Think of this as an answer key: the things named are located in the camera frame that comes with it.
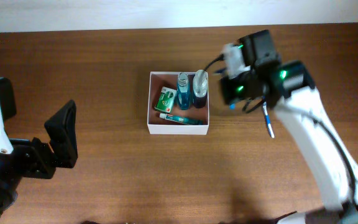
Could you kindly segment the white cardboard box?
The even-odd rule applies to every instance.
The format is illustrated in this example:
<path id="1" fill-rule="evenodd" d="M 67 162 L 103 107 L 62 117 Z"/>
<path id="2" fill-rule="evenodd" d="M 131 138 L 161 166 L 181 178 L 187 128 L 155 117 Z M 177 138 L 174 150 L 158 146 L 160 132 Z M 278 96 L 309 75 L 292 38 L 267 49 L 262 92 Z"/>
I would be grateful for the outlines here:
<path id="1" fill-rule="evenodd" d="M 202 125 L 187 125 L 162 119 L 159 111 L 155 110 L 163 87 L 177 89 L 177 76 L 180 72 L 150 72 L 149 94 L 147 105 L 147 126 L 150 134 L 182 134 L 182 135 L 207 135 L 209 129 L 210 106 L 209 92 L 207 92 L 206 105 L 203 108 L 195 108 L 193 105 L 187 110 L 181 110 L 175 103 L 172 115 L 190 119 L 202 120 Z"/>

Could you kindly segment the white teal toothpaste tube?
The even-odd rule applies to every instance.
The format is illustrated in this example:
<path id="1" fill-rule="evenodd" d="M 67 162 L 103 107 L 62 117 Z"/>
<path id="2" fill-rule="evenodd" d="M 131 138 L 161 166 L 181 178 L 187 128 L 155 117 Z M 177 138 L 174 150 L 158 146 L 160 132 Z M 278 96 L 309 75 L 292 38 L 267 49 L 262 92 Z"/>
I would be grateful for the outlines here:
<path id="1" fill-rule="evenodd" d="M 191 118 L 182 117 L 182 116 L 175 116 L 175 115 L 165 114 L 165 113 L 160 113 L 159 118 L 167 120 L 167 121 L 171 121 L 174 123 L 185 124 L 185 125 L 203 125 L 202 120 L 191 119 Z"/>

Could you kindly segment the clear bottle dark liquid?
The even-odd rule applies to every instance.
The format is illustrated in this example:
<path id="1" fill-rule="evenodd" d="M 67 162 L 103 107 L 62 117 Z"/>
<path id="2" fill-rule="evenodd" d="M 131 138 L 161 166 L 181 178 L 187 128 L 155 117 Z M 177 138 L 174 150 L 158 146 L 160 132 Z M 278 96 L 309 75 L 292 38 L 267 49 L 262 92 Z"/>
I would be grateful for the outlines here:
<path id="1" fill-rule="evenodd" d="M 208 93 L 208 73 L 198 70 L 193 78 L 193 105 L 195 108 L 203 108 L 206 105 Z"/>

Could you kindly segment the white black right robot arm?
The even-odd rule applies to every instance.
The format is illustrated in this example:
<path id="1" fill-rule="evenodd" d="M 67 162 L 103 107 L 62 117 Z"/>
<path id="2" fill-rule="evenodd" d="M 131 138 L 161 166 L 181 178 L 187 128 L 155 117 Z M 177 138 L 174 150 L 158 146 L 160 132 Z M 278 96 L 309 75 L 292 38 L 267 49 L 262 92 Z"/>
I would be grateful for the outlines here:
<path id="1" fill-rule="evenodd" d="M 262 30 L 226 44 L 224 102 L 270 108 L 295 140 L 319 188 L 322 208 L 291 212 L 275 223 L 358 223 L 358 164 L 330 121 L 303 62 L 282 62 L 272 36 Z"/>

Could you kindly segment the teal mouthwash bottle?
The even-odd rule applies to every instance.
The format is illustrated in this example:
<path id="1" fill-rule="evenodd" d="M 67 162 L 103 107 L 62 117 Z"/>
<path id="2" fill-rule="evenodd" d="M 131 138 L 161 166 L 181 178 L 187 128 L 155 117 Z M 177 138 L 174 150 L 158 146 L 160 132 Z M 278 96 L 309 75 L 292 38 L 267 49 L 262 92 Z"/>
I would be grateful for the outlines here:
<path id="1" fill-rule="evenodd" d="M 181 110 L 188 110 L 191 105 L 190 79 L 185 72 L 177 78 L 177 102 Z"/>

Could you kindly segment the green soap box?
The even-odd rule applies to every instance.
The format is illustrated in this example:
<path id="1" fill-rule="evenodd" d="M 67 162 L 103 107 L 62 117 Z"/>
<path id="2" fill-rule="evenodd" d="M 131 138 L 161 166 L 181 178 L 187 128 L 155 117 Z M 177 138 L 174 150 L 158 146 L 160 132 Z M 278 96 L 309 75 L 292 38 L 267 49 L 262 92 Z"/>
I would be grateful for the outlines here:
<path id="1" fill-rule="evenodd" d="M 176 90 L 163 86 L 154 109 L 159 112 L 170 114 L 175 104 L 176 96 Z"/>

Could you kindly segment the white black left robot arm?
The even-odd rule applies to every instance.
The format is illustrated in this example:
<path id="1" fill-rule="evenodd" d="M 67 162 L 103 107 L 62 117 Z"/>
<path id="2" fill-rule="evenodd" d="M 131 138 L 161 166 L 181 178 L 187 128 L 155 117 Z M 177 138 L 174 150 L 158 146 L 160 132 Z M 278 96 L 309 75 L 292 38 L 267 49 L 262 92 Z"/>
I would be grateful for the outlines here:
<path id="1" fill-rule="evenodd" d="M 78 159 L 73 100 L 45 122 L 48 143 L 38 138 L 9 138 L 4 123 L 16 113 L 12 83 L 0 77 L 0 218 L 17 200 L 17 187 L 23 178 L 51 179 L 57 168 L 72 169 Z"/>

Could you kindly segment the blue white toothbrush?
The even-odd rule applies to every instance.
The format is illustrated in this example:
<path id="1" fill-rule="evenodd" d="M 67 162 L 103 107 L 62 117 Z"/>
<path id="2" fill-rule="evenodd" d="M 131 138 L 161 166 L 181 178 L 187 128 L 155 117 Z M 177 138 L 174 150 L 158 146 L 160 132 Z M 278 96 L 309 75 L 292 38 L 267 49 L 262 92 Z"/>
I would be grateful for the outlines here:
<path id="1" fill-rule="evenodd" d="M 268 114 L 267 103 L 266 102 L 263 102 L 263 104 L 262 104 L 262 111 L 264 113 L 264 118 L 265 118 L 265 123 L 266 123 L 268 134 L 269 134 L 269 136 L 271 138 L 274 139 L 275 135 L 274 135 L 272 124 L 271 124 L 270 117 L 269 117 L 269 114 Z"/>

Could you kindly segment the blue disposable razor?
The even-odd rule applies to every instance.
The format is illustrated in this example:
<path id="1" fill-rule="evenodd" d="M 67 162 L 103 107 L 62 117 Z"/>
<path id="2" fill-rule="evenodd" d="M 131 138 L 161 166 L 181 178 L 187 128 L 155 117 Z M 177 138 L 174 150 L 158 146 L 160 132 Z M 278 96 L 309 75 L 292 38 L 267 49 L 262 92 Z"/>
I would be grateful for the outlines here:
<path id="1" fill-rule="evenodd" d="M 220 76 L 221 78 L 224 78 L 226 76 L 226 68 L 220 68 L 213 72 L 214 76 Z M 234 103 L 225 103 L 228 105 L 230 110 L 234 110 L 236 108 Z"/>

